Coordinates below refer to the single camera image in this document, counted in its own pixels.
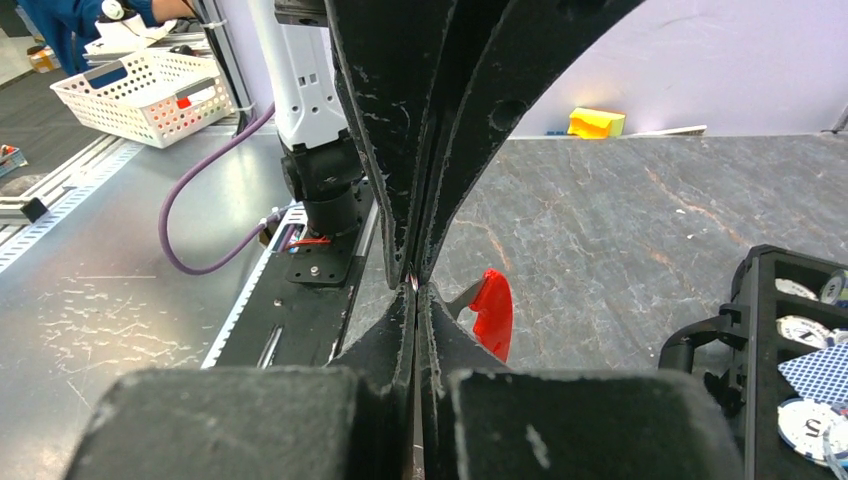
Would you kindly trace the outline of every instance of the metal table surface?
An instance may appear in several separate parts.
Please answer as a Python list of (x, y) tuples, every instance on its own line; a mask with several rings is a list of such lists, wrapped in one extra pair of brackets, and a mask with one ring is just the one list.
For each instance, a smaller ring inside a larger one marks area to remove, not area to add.
[[(4, 478), (60, 476), (120, 373), (203, 359), (257, 249), (188, 278), (160, 253), (155, 221), (179, 174), (225, 140), (208, 131), (144, 149), (0, 274), (14, 282), (0, 297)], [(654, 368), (669, 334), (727, 300), (749, 247), (845, 261), (846, 153), (832, 135), (510, 141), (457, 216), (434, 280), (451, 298), (487, 267), (507, 274), (515, 368)], [(219, 256), (288, 201), (279, 155), (260, 134), (187, 190), (172, 224), (187, 261)], [(380, 248), (375, 238), (346, 344), (388, 305)]]

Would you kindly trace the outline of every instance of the black cable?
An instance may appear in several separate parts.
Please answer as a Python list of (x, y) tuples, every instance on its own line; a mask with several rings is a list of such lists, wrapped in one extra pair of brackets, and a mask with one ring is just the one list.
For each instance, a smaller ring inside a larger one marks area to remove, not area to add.
[[(182, 2), (186, 7), (188, 7), (188, 9), (191, 11), (192, 15), (194, 15), (194, 18), (196, 18), (198, 21), (200, 21), (200, 26), (203, 27), (203, 31), (206, 33), (206, 40), (209, 42), (209, 49), (212, 51), (212, 55), (215, 57), (215, 60), (218, 62), (218, 67), (221, 69), (222, 73), (227, 78), (227, 82), (229, 82), (230, 86), (235, 85), (235, 82), (233, 81), (232, 73), (230, 72), (230, 69), (227, 68), (227, 64), (224, 62), (224, 54), (222, 53), (222, 50), (221, 50), (221, 44), (218, 42), (218, 39), (215, 36), (215, 33), (212, 31), (212, 29), (206, 27), (206, 25), (209, 22), (204, 17), (202, 17), (200, 15), (200, 12), (195, 10), (195, 8), (191, 5), (190, 0), (182, 0)], [(236, 126), (235, 135), (238, 135), (241, 132), (243, 132), (244, 129), (247, 128), (247, 126), (249, 124), (250, 124), (250, 119), (248, 118), (247, 113), (244, 112), (244, 111), (239, 111), (239, 121), (238, 121), (238, 125)]]

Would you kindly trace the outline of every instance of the red plastic object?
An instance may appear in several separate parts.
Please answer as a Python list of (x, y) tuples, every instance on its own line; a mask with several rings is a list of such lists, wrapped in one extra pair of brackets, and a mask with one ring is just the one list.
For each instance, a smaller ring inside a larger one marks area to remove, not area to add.
[(497, 270), (486, 270), (483, 286), (469, 308), (477, 312), (472, 329), (477, 341), (506, 362), (512, 343), (512, 293), (506, 277)]

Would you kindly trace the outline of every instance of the white wall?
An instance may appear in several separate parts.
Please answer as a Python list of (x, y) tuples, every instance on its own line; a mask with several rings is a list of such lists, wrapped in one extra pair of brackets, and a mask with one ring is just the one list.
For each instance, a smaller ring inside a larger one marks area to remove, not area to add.
[(646, 0), (586, 52), (514, 136), (564, 130), (576, 106), (627, 114), (625, 133), (831, 128), (848, 105), (848, 1)]

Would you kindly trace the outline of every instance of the black tray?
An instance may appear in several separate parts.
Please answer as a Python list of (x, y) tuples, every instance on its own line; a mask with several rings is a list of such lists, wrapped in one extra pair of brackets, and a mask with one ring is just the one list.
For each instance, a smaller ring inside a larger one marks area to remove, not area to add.
[(720, 376), (704, 375), (704, 385), (721, 405), (745, 462), (746, 479), (832, 479), (833, 473), (795, 453), (781, 440), (777, 407), (797, 397), (778, 364), (815, 348), (783, 338), (776, 320), (785, 315), (811, 318), (827, 328), (848, 328), (848, 310), (775, 288), (775, 279), (800, 283), (818, 293), (831, 274), (848, 267), (771, 245), (748, 252), (736, 269), (729, 304), (719, 315), (672, 335), (660, 353), (660, 368), (692, 372), (695, 349), (718, 340), (732, 347)]

